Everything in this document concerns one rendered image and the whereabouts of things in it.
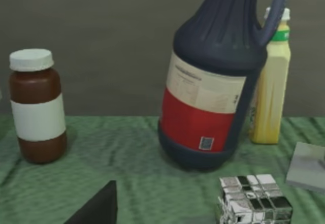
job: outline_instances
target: green label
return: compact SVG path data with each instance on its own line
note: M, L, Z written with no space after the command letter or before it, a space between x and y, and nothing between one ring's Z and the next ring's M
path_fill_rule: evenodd
M290 30L277 31L272 38L272 41L288 41Z

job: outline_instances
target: cream label section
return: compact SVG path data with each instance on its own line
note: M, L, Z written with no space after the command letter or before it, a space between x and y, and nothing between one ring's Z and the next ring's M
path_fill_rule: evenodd
M181 102L197 109L233 114L246 77L229 77L197 69L172 54L167 89Z
M17 136L28 141L56 138L66 130L62 94L40 104L20 104L11 101Z

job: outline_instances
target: green cloth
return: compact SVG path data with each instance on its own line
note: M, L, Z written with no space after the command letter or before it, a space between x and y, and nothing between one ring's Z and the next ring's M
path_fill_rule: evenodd
M170 162L156 124L156 117L67 117L66 156L36 166L20 158L13 121L0 116L0 223L61 224L117 180L118 223L215 224L219 177L267 173L293 205L292 223L324 222L325 196L284 181L297 141L325 145L325 118L285 119L278 145L243 136L234 158L208 173Z

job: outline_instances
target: gray wall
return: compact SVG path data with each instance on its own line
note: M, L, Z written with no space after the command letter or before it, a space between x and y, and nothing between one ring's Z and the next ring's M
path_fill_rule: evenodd
M177 27L203 0L0 0L0 113L10 113L8 55L54 53L69 115L158 115ZM262 17L271 0L259 0ZM285 115L325 115L324 0L290 0Z

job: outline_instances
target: yellow bottle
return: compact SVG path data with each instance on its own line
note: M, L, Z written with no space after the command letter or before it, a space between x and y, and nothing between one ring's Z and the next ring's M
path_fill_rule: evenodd
M281 23L267 46L268 59L261 72L250 108L249 137L258 144L279 141L285 88L291 51L289 47L290 10L285 9Z

